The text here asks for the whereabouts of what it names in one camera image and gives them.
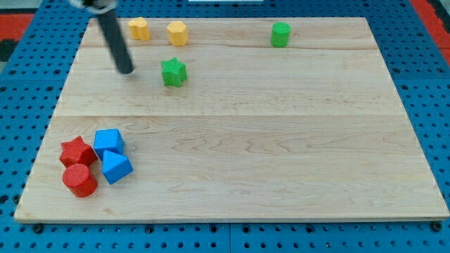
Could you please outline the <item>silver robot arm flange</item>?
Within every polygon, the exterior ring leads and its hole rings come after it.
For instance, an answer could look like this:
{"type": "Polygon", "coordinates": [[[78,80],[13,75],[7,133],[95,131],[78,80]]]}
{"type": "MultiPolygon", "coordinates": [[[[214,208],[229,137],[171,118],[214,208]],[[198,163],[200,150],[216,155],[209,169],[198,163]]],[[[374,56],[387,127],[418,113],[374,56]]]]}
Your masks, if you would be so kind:
{"type": "Polygon", "coordinates": [[[79,9],[86,9],[93,14],[103,14],[117,7],[118,0],[68,0],[79,9]]]}

